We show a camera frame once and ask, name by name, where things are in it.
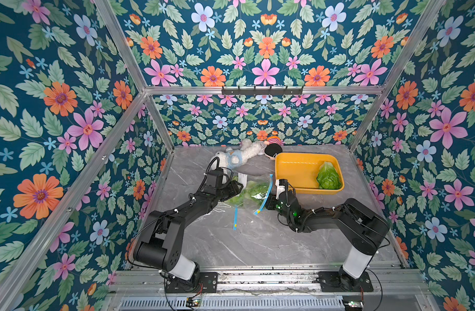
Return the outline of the green chinese cabbage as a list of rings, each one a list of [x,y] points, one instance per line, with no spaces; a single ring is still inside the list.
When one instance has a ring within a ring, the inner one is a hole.
[[[342,187],[341,178],[333,166],[333,163],[330,162],[324,162],[320,166],[316,181],[319,185],[319,189],[338,190]]]
[[[226,204],[230,207],[260,209],[265,205],[270,193],[270,183],[249,181],[241,193],[226,201]]]

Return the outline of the clear zipper bag blue seal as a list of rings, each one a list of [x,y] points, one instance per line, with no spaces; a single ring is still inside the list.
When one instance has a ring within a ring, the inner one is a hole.
[[[219,204],[219,207],[250,209],[258,215],[264,208],[273,188],[273,175],[252,176],[239,173],[232,178],[243,186],[241,192]]]

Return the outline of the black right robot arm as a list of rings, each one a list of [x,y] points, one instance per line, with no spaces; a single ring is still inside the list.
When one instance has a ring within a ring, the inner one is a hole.
[[[389,232],[386,220],[354,198],[335,207],[303,208],[286,179],[276,181],[276,194],[267,199],[265,207],[283,217],[295,233],[339,229],[351,243],[340,278],[350,281],[360,279]]]

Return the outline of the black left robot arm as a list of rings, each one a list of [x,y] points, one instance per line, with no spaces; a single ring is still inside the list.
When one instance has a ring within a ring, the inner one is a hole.
[[[188,201],[168,211],[153,211],[137,236],[132,258],[149,268],[183,281],[194,282],[198,264],[182,255],[184,232],[188,225],[210,213],[220,202],[241,193],[244,185],[232,179],[223,168],[210,170]]]

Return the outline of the blue zipper strip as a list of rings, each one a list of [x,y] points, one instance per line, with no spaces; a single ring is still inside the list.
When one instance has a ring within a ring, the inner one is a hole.
[[[233,230],[237,230],[237,222],[239,216],[239,208],[237,206],[234,207],[234,217],[233,217]]]

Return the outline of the white plush bunny blue shirt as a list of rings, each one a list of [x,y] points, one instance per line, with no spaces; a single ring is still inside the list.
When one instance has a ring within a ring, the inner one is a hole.
[[[252,142],[250,139],[244,139],[238,149],[227,147],[224,152],[217,152],[211,160],[211,169],[224,167],[233,170],[246,165],[251,158],[263,155],[265,147],[263,141]]]

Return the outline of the yellow plastic tray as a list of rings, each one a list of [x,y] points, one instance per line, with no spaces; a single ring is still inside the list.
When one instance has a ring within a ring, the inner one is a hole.
[[[340,189],[319,189],[316,177],[324,162],[333,163],[341,178]],[[300,194],[333,195],[341,192],[345,187],[339,162],[334,156],[328,154],[283,152],[276,157],[275,177],[277,180],[288,180]]]

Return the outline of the black striped plush toy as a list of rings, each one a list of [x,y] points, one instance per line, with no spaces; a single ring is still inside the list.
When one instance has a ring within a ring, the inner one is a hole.
[[[283,152],[283,141],[278,136],[268,137],[265,141],[264,154],[272,160],[275,160],[278,154]]]

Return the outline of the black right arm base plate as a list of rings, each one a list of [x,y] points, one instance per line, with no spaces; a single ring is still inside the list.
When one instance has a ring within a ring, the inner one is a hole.
[[[323,292],[373,292],[374,287],[365,270],[359,278],[353,278],[341,267],[338,271],[319,272],[317,282]]]

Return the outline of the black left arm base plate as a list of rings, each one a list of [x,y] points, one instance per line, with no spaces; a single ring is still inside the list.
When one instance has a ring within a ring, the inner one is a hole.
[[[166,281],[168,294],[190,294],[217,292],[219,274],[217,272],[196,272],[190,280],[169,276]]]

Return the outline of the black hook rail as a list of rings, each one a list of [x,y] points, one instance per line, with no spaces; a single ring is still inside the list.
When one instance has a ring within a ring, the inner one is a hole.
[[[243,96],[256,96],[256,95],[272,95],[272,96],[285,96],[285,95],[301,95],[304,92],[303,87],[225,87],[221,88],[222,95],[243,95]]]

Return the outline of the aluminium mounting rail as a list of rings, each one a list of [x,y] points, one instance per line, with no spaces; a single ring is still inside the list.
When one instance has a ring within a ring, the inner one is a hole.
[[[340,274],[341,267],[334,264],[203,267],[200,284],[207,294],[431,294],[418,269],[377,263],[366,269],[351,290],[342,288]]]

